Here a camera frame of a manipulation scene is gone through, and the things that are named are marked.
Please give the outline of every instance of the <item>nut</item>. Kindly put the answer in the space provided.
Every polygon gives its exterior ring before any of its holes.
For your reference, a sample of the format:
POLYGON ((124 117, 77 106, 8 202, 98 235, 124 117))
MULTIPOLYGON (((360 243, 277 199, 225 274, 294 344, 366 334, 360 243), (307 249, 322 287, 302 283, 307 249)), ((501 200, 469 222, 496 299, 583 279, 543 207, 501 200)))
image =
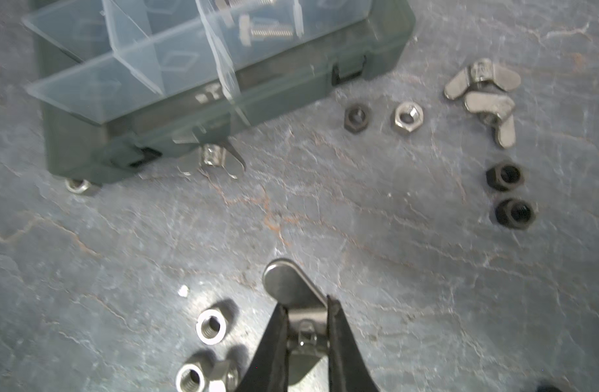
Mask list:
POLYGON ((209 346, 222 341, 227 332, 228 318, 218 307, 204 310, 197 318, 195 330, 202 342, 209 346))
POLYGON ((530 203, 519 199, 507 199, 496 207, 498 223, 509 229, 526 230, 536 218, 530 203))
POLYGON ((178 370, 175 388, 178 392, 202 392, 208 387, 212 363, 205 356, 193 356, 178 370))
POLYGON ((239 385, 239 370, 230 359, 217 362, 210 373, 210 392, 233 392, 239 385))
POLYGON ((85 179, 77 180, 67 178, 65 183, 67 191, 83 196, 92 196, 101 190, 101 185, 93 184, 85 179))
POLYGON ((500 192, 512 191, 524 181, 522 168, 511 161, 502 161, 487 170, 487 184, 500 192))
POLYGON ((369 126, 371 110, 363 104, 353 104, 345 110, 343 127, 353 134, 363 132, 369 126))
POLYGON ((411 134, 424 123, 424 110, 415 102, 402 102, 394 115, 394 128, 403 134, 411 134))

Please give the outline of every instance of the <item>stone countertop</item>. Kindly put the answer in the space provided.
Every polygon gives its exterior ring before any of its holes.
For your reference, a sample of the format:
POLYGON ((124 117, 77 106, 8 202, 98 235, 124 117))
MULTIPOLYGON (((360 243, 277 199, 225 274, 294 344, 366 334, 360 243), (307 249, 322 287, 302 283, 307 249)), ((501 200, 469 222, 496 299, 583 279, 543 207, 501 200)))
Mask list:
MULTIPOLYGON (((382 391, 599 392, 599 0, 411 6, 395 71, 233 139, 240 181, 164 159, 81 198, 45 170, 27 9, 0 0, 0 390, 172 391, 223 300, 239 312, 213 351, 244 371, 274 307, 261 274, 287 256, 342 301, 382 391), (442 97, 480 57, 523 78, 508 151, 442 97), (426 113, 408 138, 388 121, 403 100, 426 113), (351 102, 374 113, 358 136, 351 102), (528 231, 490 218, 505 158, 527 170, 528 231)), ((322 361, 294 390, 327 385, 322 361)))

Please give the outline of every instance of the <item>gray marble surface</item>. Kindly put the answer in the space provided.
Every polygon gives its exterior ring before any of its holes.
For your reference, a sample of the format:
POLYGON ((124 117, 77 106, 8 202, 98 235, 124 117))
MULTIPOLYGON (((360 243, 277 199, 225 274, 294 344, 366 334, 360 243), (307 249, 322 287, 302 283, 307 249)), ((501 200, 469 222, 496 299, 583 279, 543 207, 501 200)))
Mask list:
MULTIPOLYGON (((45 170, 27 10, 0 0, 0 391, 171 391, 224 299, 214 354, 244 369, 274 307, 263 267, 288 256, 343 302, 382 391, 599 392, 599 0, 411 6, 397 70, 238 135, 241 181, 165 159, 80 198, 45 170), (479 57, 523 77, 509 151, 441 97, 479 57), (409 138, 387 120, 405 99, 426 109, 409 138), (359 136, 354 101, 374 111, 359 136), (505 157, 528 170, 527 232, 490 219, 505 157)), ((326 391, 325 361, 294 390, 326 391)))

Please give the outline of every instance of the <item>transparent plastic compartment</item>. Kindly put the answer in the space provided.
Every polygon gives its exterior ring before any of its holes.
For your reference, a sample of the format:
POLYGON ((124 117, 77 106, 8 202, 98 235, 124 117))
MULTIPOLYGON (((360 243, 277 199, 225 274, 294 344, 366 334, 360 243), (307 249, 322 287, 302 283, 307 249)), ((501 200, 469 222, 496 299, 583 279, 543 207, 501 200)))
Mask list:
POLYGON ((67 0, 26 25, 80 64, 29 94, 104 123, 368 16, 372 0, 67 0))

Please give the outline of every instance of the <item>green plastic box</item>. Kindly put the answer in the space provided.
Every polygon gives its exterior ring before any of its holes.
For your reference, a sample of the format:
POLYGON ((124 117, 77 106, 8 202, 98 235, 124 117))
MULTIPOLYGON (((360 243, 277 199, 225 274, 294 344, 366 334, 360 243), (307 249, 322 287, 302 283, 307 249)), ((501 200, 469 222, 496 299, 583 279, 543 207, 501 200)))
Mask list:
MULTIPOLYGON (((53 0, 30 0, 33 9, 53 0)), ((236 71, 241 90, 225 99, 218 81, 99 125, 41 102, 47 168, 95 184, 120 181, 163 156, 180 157, 326 97, 337 85, 393 69, 413 33, 406 0, 374 0, 366 20, 236 71)), ((35 35, 41 77, 77 64, 35 35)))

